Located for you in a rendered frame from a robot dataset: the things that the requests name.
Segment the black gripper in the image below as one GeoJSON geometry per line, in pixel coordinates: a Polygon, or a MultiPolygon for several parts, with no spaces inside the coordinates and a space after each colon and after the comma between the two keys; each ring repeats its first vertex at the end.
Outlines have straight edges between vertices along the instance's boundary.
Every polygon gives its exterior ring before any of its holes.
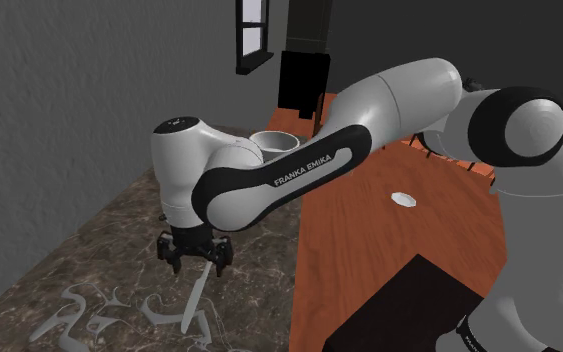
{"type": "Polygon", "coordinates": [[[162,231],[156,240],[157,257],[172,266],[174,274],[181,270],[181,256],[211,255],[216,275],[221,277],[224,269],[233,263],[234,251],[229,236],[213,238],[212,228],[206,224],[191,228],[170,227],[171,235],[162,231]]]}

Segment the grey knife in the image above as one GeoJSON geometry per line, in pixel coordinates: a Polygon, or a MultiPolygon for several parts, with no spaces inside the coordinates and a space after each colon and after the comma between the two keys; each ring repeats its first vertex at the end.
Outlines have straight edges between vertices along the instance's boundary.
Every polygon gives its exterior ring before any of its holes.
{"type": "Polygon", "coordinates": [[[180,325],[180,331],[185,334],[190,326],[190,323],[192,321],[192,318],[194,317],[195,311],[196,311],[196,307],[198,305],[198,302],[200,300],[201,294],[203,292],[206,280],[208,278],[210,269],[212,267],[212,263],[210,261],[208,261],[205,264],[205,267],[200,275],[200,277],[195,281],[193,287],[192,287],[192,291],[191,294],[188,298],[187,304],[185,306],[183,315],[182,315],[182,321],[181,321],[181,325],[180,325]]]}

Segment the grey curved ornament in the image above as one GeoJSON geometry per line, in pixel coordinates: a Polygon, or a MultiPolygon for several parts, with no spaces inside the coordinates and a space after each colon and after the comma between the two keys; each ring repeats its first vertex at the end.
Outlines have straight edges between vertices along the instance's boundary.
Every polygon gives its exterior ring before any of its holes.
{"type": "Polygon", "coordinates": [[[159,294],[151,294],[143,299],[139,307],[139,311],[143,313],[153,326],[179,323],[181,333],[186,334],[189,326],[192,322],[194,322],[198,326],[201,334],[199,338],[196,338],[196,341],[203,345],[212,343],[211,329],[203,310],[196,310],[192,314],[188,313],[186,315],[157,313],[149,306],[149,300],[153,297],[158,298],[160,303],[162,303],[162,299],[159,294]]]}
{"type": "Polygon", "coordinates": [[[71,300],[71,303],[66,304],[60,307],[53,315],[51,315],[48,319],[46,319],[43,323],[41,323],[34,331],[29,335],[28,341],[30,343],[35,342],[37,339],[42,337],[48,331],[52,330],[53,328],[63,325],[64,329],[58,336],[58,347],[63,350],[64,352],[91,352],[90,347],[70,336],[70,332],[75,324],[80,320],[82,315],[85,313],[87,308],[87,301],[81,295],[77,293],[73,293],[72,289],[80,286],[90,286],[94,289],[94,291],[103,299],[103,305],[100,308],[114,306],[114,307],[130,307],[130,304],[126,304],[121,302],[116,295],[117,287],[112,290],[111,297],[108,297],[104,294],[94,283],[91,282],[83,282],[83,283],[76,283],[73,284],[66,289],[64,289],[60,295],[61,298],[71,300]],[[60,315],[60,312],[71,305],[75,305],[78,310],[71,314],[60,315]]]}

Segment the grey bowl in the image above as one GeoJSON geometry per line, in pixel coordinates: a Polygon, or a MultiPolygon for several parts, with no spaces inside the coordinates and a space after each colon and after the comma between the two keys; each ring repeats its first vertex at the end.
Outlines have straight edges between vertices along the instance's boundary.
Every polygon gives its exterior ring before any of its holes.
{"type": "Polygon", "coordinates": [[[252,134],[249,139],[261,150],[265,162],[300,146],[300,140],[296,136],[283,131],[260,131],[252,134]]]}

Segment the small white plate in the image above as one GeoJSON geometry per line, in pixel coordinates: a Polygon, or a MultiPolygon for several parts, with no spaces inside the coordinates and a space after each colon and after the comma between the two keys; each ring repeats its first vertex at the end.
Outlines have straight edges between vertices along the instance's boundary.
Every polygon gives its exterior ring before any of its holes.
{"type": "Polygon", "coordinates": [[[391,199],[399,206],[413,208],[417,205],[417,201],[409,194],[403,192],[394,192],[391,199]]]}

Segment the dark framed window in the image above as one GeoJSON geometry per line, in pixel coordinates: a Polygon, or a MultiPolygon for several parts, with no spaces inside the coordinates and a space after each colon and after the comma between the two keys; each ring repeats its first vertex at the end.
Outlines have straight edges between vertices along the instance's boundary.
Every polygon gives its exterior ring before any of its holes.
{"type": "Polygon", "coordinates": [[[248,75],[273,57],[268,50],[270,0],[235,0],[236,73],[248,75]]]}

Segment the dark robot stand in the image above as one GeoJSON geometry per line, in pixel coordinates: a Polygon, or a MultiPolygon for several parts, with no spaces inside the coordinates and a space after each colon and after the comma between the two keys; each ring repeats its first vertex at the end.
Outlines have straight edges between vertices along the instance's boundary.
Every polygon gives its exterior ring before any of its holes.
{"type": "Polygon", "coordinates": [[[322,352],[436,352],[483,297],[417,254],[324,342],[322,352]]]}

